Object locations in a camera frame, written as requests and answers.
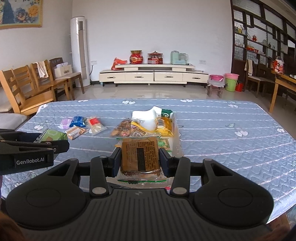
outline gold picture frame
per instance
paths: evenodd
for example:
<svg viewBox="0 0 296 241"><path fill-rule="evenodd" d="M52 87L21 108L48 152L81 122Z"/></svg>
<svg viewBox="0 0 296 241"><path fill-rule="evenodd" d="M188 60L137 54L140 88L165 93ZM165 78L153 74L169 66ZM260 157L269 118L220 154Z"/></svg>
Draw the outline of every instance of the gold picture frame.
<svg viewBox="0 0 296 241"><path fill-rule="evenodd" d="M42 26L43 0L0 0L0 29Z"/></svg>

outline bed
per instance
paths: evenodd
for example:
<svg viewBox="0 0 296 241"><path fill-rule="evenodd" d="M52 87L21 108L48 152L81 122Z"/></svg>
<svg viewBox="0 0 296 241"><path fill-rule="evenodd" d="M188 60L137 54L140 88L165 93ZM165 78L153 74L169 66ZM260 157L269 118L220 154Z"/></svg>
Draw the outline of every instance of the bed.
<svg viewBox="0 0 296 241"><path fill-rule="evenodd" d="M274 198L270 221L296 203L295 140L262 108L252 102L225 100L179 99L98 99L53 102L41 106L39 112L19 130L42 132L46 128L59 130L64 118L75 115L98 116L108 130L96 135L82 135L70 141L67 153L59 154L54 165L76 157L90 161L114 150L116 139L110 132L134 110L149 110L153 106L176 113L184 155L193 162L211 157L242 176L267 189ZM21 183L47 169L6 175L2 196ZM190 191L200 187L200 179L191 177ZM81 181L87 190L87 180Z"/></svg>

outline towel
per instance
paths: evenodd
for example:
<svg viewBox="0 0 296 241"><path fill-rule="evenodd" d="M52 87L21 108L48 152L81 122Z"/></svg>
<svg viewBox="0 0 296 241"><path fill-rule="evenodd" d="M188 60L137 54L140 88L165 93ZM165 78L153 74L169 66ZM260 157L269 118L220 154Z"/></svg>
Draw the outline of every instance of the towel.
<svg viewBox="0 0 296 241"><path fill-rule="evenodd" d="M248 75L253 74L253 60L247 59L246 65L244 66L244 70L247 71L247 64L249 65Z"/></svg>
<svg viewBox="0 0 296 241"><path fill-rule="evenodd" d="M48 78L44 61L36 62L40 78Z"/></svg>

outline white floor-standing air conditioner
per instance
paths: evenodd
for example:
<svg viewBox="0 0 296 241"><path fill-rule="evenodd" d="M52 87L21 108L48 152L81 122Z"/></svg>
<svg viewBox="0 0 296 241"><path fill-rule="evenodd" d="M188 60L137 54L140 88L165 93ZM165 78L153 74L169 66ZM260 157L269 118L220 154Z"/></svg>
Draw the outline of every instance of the white floor-standing air conditioner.
<svg viewBox="0 0 296 241"><path fill-rule="evenodd" d="M71 19L71 45L74 72L81 72L83 86L90 85L89 58L86 41L86 18L84 16ZM81 87L79 80L76 86Z"/></svg>

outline tile floor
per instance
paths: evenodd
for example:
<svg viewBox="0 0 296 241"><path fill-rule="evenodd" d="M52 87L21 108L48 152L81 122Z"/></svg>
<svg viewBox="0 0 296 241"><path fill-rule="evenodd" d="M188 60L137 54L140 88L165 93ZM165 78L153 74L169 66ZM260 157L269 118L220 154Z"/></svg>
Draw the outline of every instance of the tile floor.
<svg viewBox="0 0 296 241"><path fill-rule="evenodd" d="M119 84L115 87L113 83L102 85L92 85L85 88L85 94L82 94L80 88L75 89L76 100L83 99L219 99L215 92L211 98L207 96L207 91L200 85L164 85L164 84ZM252 101L257 103L267 113L269 110L271 95L264 98L255 97L254 92L229 92L223 90L222 99ZM284 98L278 96L275 108L270 114L294 139L296 139L296 101L289 98L287 107L284 109Z"/></svg>

